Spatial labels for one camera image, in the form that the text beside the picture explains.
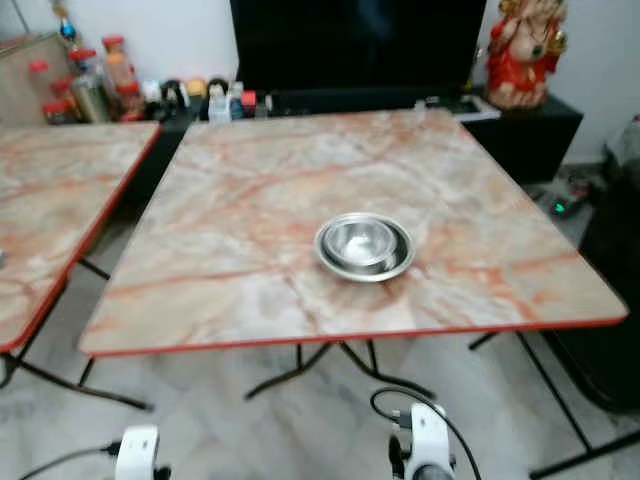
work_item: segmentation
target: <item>white wall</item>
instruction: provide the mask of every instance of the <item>white wall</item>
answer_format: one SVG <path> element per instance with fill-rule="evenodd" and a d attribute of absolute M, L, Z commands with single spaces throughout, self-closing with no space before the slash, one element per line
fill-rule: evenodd
<path fill-rule="evenodd" d="M 569 51 L 550 86 L 585 115 L 565 162 L 599 161 L 605 139 L 640 113 L 640 1 L 568 1 L 563 28 Z M 500 19 L 498 4 L 487 2 L 481 45 L 488 44 L 491 26 Z M 484 66 L 478 65 L 474 78 L 484 82 Z"/>
<path fill-rule="evenodd" d="M 640 0 L 568 1 L 570 48 L 551 78 L 551 90 L 585 114 L 567 160 L 597 161 L 604 140 L 640 113 Z M 49 0 L 18 2 L 34 31 L 56 28 Z M 483 46 L 500 19 L 498 3 L 487 2 Z M 143 78 L 230 76 L 237 69 L 228 0 L 67 0 L 67 5 L 86 43 L 99 51 L 102 36 L 125 35 Z M 0 32 L 19 34 L 10 8 L 8 0 L 0 0 Z M 474 72 L 479 82 L 486 79 L 483 64 L 484 59 Z"/>
<path fill-rule="evenodd" d="M 57 30 L 49 0 L 18 0 L 18 4 L 34 32 Z M 102 37 L 124 35 L 141 78 L 233 77 L 238 68 L 228 0 L 67 0 L 65 4 L 84 44 L 99 53 L 104 52 Z M 0 38 L 7 32 L 23 33 L 10 10 L 10 2 L 0 0 L 4 34 Z"/>

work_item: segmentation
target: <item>ganesha idol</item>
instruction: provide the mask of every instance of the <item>ganesha idol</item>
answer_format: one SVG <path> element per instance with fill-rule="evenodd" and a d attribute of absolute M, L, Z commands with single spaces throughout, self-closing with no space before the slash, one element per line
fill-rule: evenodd
<path fill-rule="evenodd" d="M 560 30 L 564 0 L 502 0 L 504 19 L 491 31 L 487 99 L 504 110 L 536 108 L 547 98 L 547 73 L 567 49 Z"/>

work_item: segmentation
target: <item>tiled floor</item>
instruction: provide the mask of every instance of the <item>tiled floor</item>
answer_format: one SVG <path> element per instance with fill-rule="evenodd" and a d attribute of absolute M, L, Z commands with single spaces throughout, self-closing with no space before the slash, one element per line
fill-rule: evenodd
<path fill-rule="evenodd" d="M 574 241 L 588 212 L 561 224 Z M 115 265 L 131 232 L 119 217 L 92 254 L 106 270 Z M 29 360 L 78 378 L 85 359 L 78 336 L 103 287 L 79 267 L 65 296 L 38 338 Z M 439 395 L 476 454 L 489 480 L 526 479 L 527 471 L 578 453 L 580 444 L 513 335 L 501 335 L 480 351 L 474 336 L 439 336 L 378 342 L 382 367 L 414 379 Z M 545 345 L 528 335 L 562 386 L 594 442 L 638 423 L 610 418 L 572 386 Z M 0 478 L 22 473 L 66 452 L 108 443 L 127 425 L 155 423 L 161 431 L 159 462 L 178 480 L 273 479 L 374 480 L 390 478 L 390 425 L 375 416 L 369 394 L 380 384 L 364 377 L 338 350 L 308 375 L 244 402 L 259 381 L 293 363 L 291 347 L 241 349 L 99 361 L 89 384 L 156 403 L 152 414 L 67 393 L 25 373 L 0 393 Z M 393 403 L 389 406 L 403 406 Z M 457 478 L 471 479 L 453 442 Z M 640 447 L 574 469 L 558 480 L 640 477 Z M 102 479 L 113 462 L 88 457 L 41 478 Z"/>

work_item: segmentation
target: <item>steel bowl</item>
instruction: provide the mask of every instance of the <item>steel bowl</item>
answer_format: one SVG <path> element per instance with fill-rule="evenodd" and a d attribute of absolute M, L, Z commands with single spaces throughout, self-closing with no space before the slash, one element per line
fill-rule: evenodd
<path fill-rule="evenodd" d="M 322 237 L 323 247 L 336 262 L 362 273 L 388 267 L 396 244 L 395 235 L 384 222 L 363 213 L 333 219 Z"/>
<path fill-rule="evenodd" d="M 361 223 L 362 219 L 367 220 L 369 226 L 365 229 L 365 232 L 369 234 L 377 232 L 373 236 L 378 240 L 359 240 L 359 242 L 367 246 L 365 250 L 369 251 L 370 255 L 368 256 L 360 254 L 359 249 L 362 248 L 361 244 L 355 244 L 347 248 L 346 245 L 349 242 L 346 239 L 350 238 L 350 236 L 346 235 L 346 233 L 352 231 L 353 233 L 358 232 L 361 234 L 360 230 L 353 227 L 340 227 L 339 230 L 345 231 L 340 234 L 332 234 L 337 235 L 335 241 L 327 241 L 327 233 L 334 225 L 340 225 L 344 220 L 352 220 L 354 218 L 358 220 L 357 223 Z M 385 228 L 379 229 L 377 225 L 382 225 Z M 387 254 L 388 250 L 386 248 L 383 248 L 377 243 L 380 242 L 378 237 L 380 235 L 385 236 L 387 230 L 391 232 L 393 240 L 383 241 L 381 243 L 383 245 L 393 245 L 393 250 L 389 254 Z M 329 251 L 329 244 L 333 245 L 333 251 Z M 355 282 L 381 282 L 400 275 L 409 268 L 415 256 L 411 237 L 402 226 L 390 218 L 371 213 L 350 213 L 334 218 L 318 230 L 314 246 L 318 258 L 327 269 L 342 278 Z M 347 251 L 347 254 L 344 253 L 345 250 L 351 248 L 356 250 L 357 254 L 348 254 L 349 251 Z M 347 261 L 345 262 L 340 257 L 345 257 Z M 353 263 L 354 258 L 362 258 L 362 260 Z"/>

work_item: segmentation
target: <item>figurine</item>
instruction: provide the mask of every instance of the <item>figurine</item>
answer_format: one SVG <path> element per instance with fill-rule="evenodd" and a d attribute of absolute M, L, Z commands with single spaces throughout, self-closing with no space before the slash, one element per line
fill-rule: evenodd
<path fill-rule="evenodd" d="M 502 0 L 505 18 L 491 31 L 487 99 L 504 110 L 536 108 L 547 98 L 546 75 L 567 50 L 560 24 L 565 0 Z"/>

